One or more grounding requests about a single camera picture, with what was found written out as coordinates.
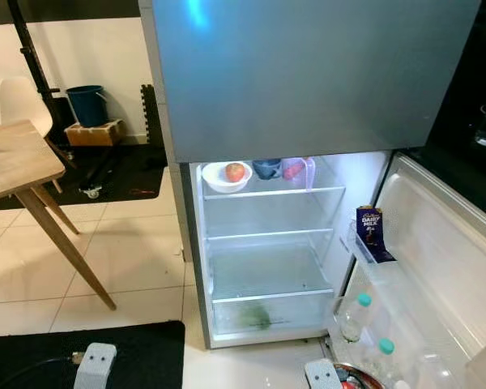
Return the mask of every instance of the teal bottle cap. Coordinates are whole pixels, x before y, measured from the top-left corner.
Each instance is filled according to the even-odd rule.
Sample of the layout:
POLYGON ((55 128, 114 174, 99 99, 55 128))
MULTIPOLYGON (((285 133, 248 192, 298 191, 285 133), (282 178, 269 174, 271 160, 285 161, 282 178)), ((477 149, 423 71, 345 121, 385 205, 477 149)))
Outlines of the teal bottle cap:
POLYGON ((372 301, 371 297, 366 293, 362 293, 362 294, 358 295, 358 298, 356 300, 358 300, 358 303, 361 306, 369 306, 371 304, 371 301, 372 301))
POLYGON ((381 338, 378 348, 382 353, 390 355, 394 352, 394 343, 390 339, 381 338))

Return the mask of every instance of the refrigerator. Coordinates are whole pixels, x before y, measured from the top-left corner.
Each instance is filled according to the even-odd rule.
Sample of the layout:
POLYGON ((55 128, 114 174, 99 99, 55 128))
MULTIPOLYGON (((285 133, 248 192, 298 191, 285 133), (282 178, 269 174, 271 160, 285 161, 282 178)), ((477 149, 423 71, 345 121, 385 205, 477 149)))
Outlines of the refrigerator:
POLYGON ((464 385, 486 346, 486 214, 403 149, 424 145, 478 6, 139 0, 208 348, 326 336, 353 363, 390 337, 407 376, 464 385), (307 165, 301 180, 252 169, 233 193, 203 178, 292 157, 309 180, 307 165), (396 262, 357 239, 365 204, 382 208, 396 262), (336 321, 363 292, 368 324, 348 344, 336 321))

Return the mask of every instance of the chocolate bar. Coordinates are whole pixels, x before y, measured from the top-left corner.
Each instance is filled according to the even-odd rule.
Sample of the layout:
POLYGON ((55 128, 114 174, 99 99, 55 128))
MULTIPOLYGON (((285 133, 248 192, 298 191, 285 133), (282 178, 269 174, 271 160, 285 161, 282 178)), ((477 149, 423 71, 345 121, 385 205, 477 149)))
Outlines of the chocolate bar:
POLYGON ((356 209, 356 233, 377 263, 395 261, 383 242, 382 210, 365 205, 356 209))

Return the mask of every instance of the tile floor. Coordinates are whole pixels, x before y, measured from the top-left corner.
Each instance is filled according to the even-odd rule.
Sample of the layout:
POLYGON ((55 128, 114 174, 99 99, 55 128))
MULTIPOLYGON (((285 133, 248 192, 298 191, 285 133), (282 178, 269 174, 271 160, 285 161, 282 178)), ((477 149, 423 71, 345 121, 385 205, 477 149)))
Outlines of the tile floor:
POLYGON ((303 366, 322 357, 316 340, 203 347, 167 169, 157 199, 62 208, 81 234, 63 228, 117 310, 106 308, 27 211, 0 211, 0 335, 182 320, 184 388, 307 387, 303 366))

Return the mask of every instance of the wooden crate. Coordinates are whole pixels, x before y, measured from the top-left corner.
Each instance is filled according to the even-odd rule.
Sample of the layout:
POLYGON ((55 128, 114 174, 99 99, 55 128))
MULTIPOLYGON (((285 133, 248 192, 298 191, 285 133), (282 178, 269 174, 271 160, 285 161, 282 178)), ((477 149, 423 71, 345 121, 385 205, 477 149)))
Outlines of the wooden crate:
POLYGON ((72 146, 113 146, 126 135, 122 119, 115 119, 97 127, 83 127, 79 123, 65 129, 72 146))

